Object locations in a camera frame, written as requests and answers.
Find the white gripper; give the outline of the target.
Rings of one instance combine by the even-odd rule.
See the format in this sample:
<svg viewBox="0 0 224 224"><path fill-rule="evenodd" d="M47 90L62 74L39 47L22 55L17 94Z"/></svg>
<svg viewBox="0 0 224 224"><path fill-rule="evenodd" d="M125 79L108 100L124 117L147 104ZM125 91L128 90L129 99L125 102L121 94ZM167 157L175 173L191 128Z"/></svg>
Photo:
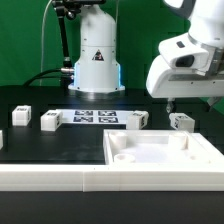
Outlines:
<svg viewBox="0 0 224 224"><path fill-rule="evenodd" d="M224 96L224 75L201 76L190 69L171 69L157 56L148 73L146 87L153 98L168 98L166 111L174 110L174 98L210 97L207 110L211 111Z"/></svg>

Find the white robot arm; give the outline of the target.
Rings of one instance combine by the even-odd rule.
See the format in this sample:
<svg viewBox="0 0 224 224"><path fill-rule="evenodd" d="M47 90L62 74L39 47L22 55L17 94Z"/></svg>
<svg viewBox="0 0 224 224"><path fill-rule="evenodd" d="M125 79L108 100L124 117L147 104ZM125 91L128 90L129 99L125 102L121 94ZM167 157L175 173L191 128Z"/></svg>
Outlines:
<svg viewBox="0 0 224 224"><path fill-rule="evenodd" d="M163 0L190 21L189 30L159 43L146 80L149 94L166 98L206 97L213 106L224 97L224 0ZM69 89L87 98L122 91L116 61L116 23L99 6L81 13L81 52Z"/></svg>

